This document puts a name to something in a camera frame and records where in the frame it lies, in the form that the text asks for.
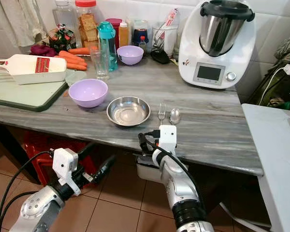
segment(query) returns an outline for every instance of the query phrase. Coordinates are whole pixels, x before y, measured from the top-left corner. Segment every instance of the stainless steel bowl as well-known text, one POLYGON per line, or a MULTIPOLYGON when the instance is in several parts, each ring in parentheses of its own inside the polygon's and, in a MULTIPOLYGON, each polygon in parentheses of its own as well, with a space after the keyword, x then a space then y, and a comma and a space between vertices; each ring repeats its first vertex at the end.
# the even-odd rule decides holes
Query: stainless steel bowl
POLYGON ((107 107, 108 118, 121 126, 132 127, 145 122, 150 116, 150 107, 137 97, 120 97, 107 107))

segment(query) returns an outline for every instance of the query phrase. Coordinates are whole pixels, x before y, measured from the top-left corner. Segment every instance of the tiled wall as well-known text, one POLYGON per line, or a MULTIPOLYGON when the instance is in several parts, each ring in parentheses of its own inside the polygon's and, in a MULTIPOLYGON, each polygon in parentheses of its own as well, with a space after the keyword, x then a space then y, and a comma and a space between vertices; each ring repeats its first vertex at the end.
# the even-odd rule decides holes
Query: tiled wall
MULTIPOLYGON (((53 0, 36 0, 46 30, 55 27, 53 0)), ((169 11, 177 7, 181 20, 189 16, 199 0, 97 0, 96 18, 109 17, 146 19, 150 24, 163 21, 169 11)), ((256 12, 257 40, 245 76, 237 85, 241 101, 245 101, 267 70, 275 63, 277 46, 290 36, 290 0, 248 0, 256 12)), ((0 25, 0 58, 20 53, 6 38, 0 25)))

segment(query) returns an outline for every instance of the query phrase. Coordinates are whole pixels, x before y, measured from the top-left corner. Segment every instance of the orange carrot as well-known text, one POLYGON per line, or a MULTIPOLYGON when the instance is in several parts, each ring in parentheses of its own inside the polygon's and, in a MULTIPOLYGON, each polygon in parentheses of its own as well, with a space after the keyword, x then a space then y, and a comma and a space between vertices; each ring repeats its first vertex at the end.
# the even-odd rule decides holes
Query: orange carrot
POLYGON ((69 52, 66 52, 66 51, 60 51, 59 55, 62 56, 62 57, 77 59, 79 61, 85 62, 85 60, 83 58, 77 57, 77 56, 75 56, 75 55, 73 55, 73 54, 71 54, 69 52))
POLYGON ((77 70, 83 70, 86 71, 87 67, 79 64, 72 64, 72 63, 67 63, 67 68, 68 69, 77 69, 77 70))
POLYGON ((79 61, 79 60, 76 60, 76 59, 72 59, 72 58, 68 58, 68 57, 62 57, 62 56, 55 56, 57 58, 63 58, 66 60, 67 63, 71 63, 71 64, 80 64, 80 65, 83 65, 83 66, 87 66, 87 63, 86 62, 82 62, 82 61, 79 61))
POLYGON ((68 52, 70 52, 71 54, 74 54, 74 55, 90 55, 88 47, 69 49, 68 52))

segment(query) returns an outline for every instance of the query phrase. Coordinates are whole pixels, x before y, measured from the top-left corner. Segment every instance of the lavender bowl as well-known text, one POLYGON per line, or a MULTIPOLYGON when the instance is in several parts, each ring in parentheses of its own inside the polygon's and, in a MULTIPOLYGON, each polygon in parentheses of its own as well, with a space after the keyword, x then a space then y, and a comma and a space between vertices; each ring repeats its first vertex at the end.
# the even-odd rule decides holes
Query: lavender bowl
POLYGON ((117 49, 118 58, 127 65, 137 64, 143 57, 144 50, 137 46, 122 46, 117 49))
POLYGON ((79 106, 91 108, 100 105, 107 95, 107 84, 97 79, 84 79, 69 88, 69 96, 79 106))

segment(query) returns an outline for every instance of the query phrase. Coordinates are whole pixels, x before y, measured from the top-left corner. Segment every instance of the turquoise bottle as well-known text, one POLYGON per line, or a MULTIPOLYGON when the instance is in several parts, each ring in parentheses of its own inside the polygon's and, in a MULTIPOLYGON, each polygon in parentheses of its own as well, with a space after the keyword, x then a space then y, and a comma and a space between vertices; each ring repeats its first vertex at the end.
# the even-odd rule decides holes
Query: turquoise bottle
POLYGON ((114 71, 118 68, 115 48, 116 31, 110 22, 103 21, 98 25, 98 32, 102 52, 109 58, 109 71, 114 71))

